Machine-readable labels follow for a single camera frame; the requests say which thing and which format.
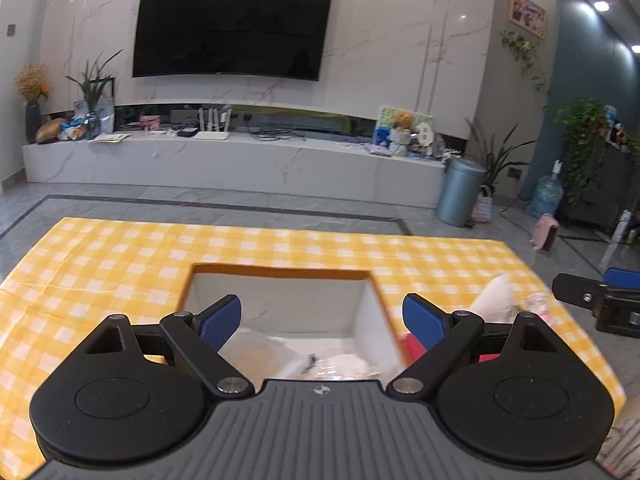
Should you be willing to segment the grey metal trash bin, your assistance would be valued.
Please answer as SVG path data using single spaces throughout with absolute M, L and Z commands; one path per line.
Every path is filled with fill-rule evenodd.
M 436 218 L 450 226 L 465 226 L 471 219 L 485 174 L 486 169 L 474 160 L 451 159 L 435 209 Z

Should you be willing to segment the black wall television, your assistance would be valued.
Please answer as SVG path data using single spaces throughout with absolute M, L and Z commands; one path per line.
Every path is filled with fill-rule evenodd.
M 140 0 L 132 74 L 316 81 L 332 0 Z

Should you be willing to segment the dried flowers black vase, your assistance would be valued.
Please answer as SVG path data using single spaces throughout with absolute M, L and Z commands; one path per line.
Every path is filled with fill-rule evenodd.
M 29 144 L 36 142 L 41 127 L 40 101 L 49 95 L 47 67 L 41 63 L 26 64 L 14 78 L 18 95 L 25 102 L 25 134 Z

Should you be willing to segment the orange storage box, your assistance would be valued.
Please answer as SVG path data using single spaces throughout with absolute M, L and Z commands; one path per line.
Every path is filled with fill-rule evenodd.
M 302 379 L 312 354 L 358 354 L 382 384 L 408 363 L 368 271 L 199 263 L 179 308 L 197 314 L 227 295 L 240 298 L 242 320 L 220 354 L 256 388 Z

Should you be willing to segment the floor potted plant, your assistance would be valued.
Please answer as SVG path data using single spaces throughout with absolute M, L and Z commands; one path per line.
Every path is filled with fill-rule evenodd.
M 497 137 L 488 136 L 477 119 L 465 119 L 469 127 L 470 140 L 465 150 L 465 157 L 472 162 L 478 162 L 485 169 L 483 184 L 489 188 L 491 194 L 495 193 L 498 177 L 510 168 L 522 168 L 528 165 L 525 160 L 516 160 L 514 153 L 521 148 L 534 145 L 536 140 L 512 143 L 512 136 L 518 130 L 515 124 L 506 136 L 497 143 Z

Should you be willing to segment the yellow checkered tablecloth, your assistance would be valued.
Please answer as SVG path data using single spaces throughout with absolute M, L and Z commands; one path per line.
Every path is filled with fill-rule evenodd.
M 608 474 L 596 458 L 623 390 L 558 304 L 552 325 L 483 320 L 482 335 L 506 336 L 500 356 L 462 362 L 428 400 L 396 400 L 377 379 L 267 379 L 247 398 L 213 399 L 171 364 L 160 330 L 184 312 L 199 263 L 370 272 L 406 352 L 401 372 L 405 296 L 467 311 L 500 273 L 517 300 L 544 292 L 491 240 L 63 219 L 1 285 L 3 478 Z

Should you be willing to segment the white crinkled plastic bag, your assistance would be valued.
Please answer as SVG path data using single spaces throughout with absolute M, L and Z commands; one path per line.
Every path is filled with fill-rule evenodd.
M 355 353 L 334 354 L 334 356 L 312 354 L 309 357 L 309 364 L 299 377 L 305 380 L 348 382 L 379 378 L 380 372 Z

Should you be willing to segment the white wifi router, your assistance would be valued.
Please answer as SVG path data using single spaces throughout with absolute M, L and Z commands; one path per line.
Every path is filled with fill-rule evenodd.
M 227 140 L 230 134 L 232 109 L 228 106 L 200 108 L 198 110 L 198 132 L 196 140 Z

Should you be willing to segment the pink woven basket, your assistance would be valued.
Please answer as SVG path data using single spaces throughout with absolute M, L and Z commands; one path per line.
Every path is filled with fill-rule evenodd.
M 482 184 L 472 209 L 471 220 L 474 223 L 491 222 L 493 203 L 491 188 L 486 184 Z

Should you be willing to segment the framed wall picture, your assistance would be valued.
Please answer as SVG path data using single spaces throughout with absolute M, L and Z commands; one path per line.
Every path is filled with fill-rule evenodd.
M 547 35 L 547 11 L 532 0 L 509 0 L 508 20 L 539 39 Z

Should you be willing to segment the white marble TV console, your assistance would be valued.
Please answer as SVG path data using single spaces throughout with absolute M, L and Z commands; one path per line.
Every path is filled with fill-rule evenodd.
M 372 155 L 361 144 L 248 133 L 32 144 L 23 157 L 30 182 L 218 188 L 423 208 L 436 205 L 445 177 L 440 162 Z

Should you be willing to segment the red box lid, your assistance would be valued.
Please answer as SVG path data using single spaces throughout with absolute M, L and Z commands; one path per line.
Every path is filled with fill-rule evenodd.
M 505 342 L 506 336 L 504 335 L 482 335 L 462 354 L 462 362 L 474 364 L 495 360 L 500 356 Z M 427 348 L 413 334 L 405 336 L 402 344 L 408 352 L 411 363 L 421 359 L 427 352 Z

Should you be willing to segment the pink white knitted toy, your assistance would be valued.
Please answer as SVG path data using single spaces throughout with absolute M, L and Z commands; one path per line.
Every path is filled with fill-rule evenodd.
M 504 273 L 496 275 L 468 307 L 487 323 L 512 324 L 520 313 L 538 315 L 549 325 L 553 324 L 548 295 L 534 292 L 523 301 L 515 299 L 515 286 Z

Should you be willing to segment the teddy bear on console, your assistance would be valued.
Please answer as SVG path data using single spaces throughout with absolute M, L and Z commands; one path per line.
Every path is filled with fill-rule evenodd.
M 414 133 L 416 118 L 408 110 L 396 110 L 394 125 L 390 129 L 390 154 L 405 157 L 409 151 L 411 137 Z

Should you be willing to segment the green plant glass vase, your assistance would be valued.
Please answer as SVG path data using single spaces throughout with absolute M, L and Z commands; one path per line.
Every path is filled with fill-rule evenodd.
M 73 81 L 78 85 L 82 97 L 87 104 L 87 114 L 84 118 L 84 127 L 88 139 L 94 139 L 100 133 L 100 115 L 98 113 L 99 99 L 103 94 L 105 87 L 111 82 L 113 76 L 107 73 L 108 64 L 122 53 L 118 50 L 105 61 L 100 58 L 92 63 L 86 62 L 85 69 L 81 72 L 81 78 L 76 79 L 72 76 L 66 76 L 69 81 Z

